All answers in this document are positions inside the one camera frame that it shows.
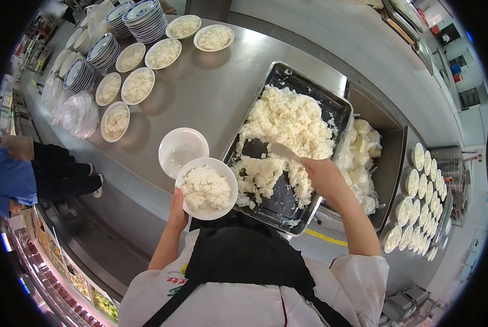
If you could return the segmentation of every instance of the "blue and white plate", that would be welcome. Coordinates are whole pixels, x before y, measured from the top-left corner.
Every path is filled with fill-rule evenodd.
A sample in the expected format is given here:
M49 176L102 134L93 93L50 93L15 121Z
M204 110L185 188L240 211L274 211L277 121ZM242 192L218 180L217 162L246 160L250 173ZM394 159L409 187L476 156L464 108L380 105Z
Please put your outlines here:
M104 71L113 65L121 53L121 46L113 37L113 34L106 33L90 49L86 61L91 67Z
M153 43L168 27L168 21L160 3L156 0L142 0L129 8L122 21L137 42Z
M120 38L126 38L131 36L128 27L124 24L122 18L124 13L134 6L135 2L126 1L116 6L108 15L104 21L110 25L116 35Z
M72 94L82 90L90 91L97 79L97 72L82 57L79 57L64 78L64 89Z

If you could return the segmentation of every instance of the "black pants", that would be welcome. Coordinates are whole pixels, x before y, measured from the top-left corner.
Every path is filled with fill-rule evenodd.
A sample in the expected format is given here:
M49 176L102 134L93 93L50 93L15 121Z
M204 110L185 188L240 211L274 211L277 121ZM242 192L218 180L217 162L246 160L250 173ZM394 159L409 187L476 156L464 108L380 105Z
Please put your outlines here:
M68 149L55 144L42 144L33 141L33 153L36 161L75 162L75 158L70 155Z
M75 17L73 16L73 9L71 9L70 6L68 6L68 8L66 8L66 11L64 12L64 15L62 16L62 18L69 21L73 25L76 24Z
M102 186L98 175L90 175L90 165L32 160L31 166L37 183L37 197L45 201L58 201L92 193Z

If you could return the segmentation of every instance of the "window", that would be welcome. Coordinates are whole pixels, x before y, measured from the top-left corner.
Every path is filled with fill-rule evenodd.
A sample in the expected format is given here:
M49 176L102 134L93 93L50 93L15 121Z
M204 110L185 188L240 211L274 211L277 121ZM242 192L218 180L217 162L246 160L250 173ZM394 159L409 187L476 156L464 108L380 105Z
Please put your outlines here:
M459 98L462 110L480 103L480 97L478 96L476 87L459 93Z
M460 67L467 65L466 60L464 59L464 56L458 56L455 59L449 61L450 66L453 66L456 63L458 63L460 65Z

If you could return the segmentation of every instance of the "person's left hand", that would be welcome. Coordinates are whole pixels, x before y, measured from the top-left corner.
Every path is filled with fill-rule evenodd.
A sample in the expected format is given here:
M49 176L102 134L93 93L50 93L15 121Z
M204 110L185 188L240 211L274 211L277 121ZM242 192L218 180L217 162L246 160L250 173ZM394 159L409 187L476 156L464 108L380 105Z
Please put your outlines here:
M184 202L184 194L180 188L175 188L173 197L171 198L170 216L168 218L168 225L177 232L182 232L188 224L188 214L182 208Z

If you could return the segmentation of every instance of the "apron strap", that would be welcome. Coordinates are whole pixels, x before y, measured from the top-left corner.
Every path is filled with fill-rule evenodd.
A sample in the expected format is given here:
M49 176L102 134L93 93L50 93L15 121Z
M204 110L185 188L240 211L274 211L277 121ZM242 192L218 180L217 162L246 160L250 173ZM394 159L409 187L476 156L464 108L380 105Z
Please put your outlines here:
M149 318L143 327L155 327L162 325L162 323L169 318L169 316L171 316L171 314L200 284L201 283L189 279L186 283L184 283L184 285L182 285L179 291L175 293L175 295L153 315L153 317Z

